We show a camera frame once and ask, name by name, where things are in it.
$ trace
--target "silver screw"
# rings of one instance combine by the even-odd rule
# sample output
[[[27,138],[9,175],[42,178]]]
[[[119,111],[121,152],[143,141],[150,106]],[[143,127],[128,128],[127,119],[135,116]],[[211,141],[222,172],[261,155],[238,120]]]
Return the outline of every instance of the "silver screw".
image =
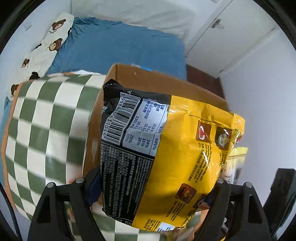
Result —
[[[223,178],[221,178],[221,177],[219,177],[218,179],[217,179],[217,183],[223,183],[224,182],[224,180],[223,180]]]
[[[83,183],[84,179],[82,177],[79,177],[76,179],[76,183]]]
[[[54,183],[48,183],[48,184],[47,184],[47,187],[48,187],[48,188],[52,188],[53,186],[54,186]]]
[[[246,186],[247,186],[248,188],[251,188],[251,187],[253,186],[253,184],[250,183],[250,182],[246,182]]]

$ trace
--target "white nutrition label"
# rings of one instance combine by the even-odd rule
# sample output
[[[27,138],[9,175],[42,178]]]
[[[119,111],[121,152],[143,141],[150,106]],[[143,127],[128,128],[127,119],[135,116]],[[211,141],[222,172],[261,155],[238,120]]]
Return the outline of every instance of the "white nutrition label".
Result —
[[[126,130],[122,146],[156,156],[169,105],[143,99]]]

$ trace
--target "bed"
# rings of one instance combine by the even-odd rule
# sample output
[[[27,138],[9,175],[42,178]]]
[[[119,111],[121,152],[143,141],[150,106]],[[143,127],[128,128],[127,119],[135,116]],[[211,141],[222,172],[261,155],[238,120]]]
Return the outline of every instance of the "bed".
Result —
[[[107,74],[114,63],[135,64],[186,80],[184,44],[146,27],[75,18],[71,33],[46,74],[80,69]]]

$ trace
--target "checkered tablecloth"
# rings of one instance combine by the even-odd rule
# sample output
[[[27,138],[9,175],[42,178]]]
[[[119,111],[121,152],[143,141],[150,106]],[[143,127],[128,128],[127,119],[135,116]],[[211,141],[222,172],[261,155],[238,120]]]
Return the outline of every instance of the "checkered tablecloth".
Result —
[[[16,209],[32,219],[49,182],[64,185],[82,175],[88,121],[103,75],[52,74],[24,82],[8,127],[5,162]],[[167,240],[159,232],[130,227],[106,216],[98,203],[94,219],[107,241]],[[81,240],[75,220],[70,227]]]

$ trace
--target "instant noodle packet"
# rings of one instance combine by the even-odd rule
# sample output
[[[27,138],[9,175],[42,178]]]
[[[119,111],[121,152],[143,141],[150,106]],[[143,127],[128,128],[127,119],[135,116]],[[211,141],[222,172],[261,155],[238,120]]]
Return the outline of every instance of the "instant noodle packet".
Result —
[[[103,211],[146,231],[186,226],[241,139],[244,119],[115,80],[103,88]]]

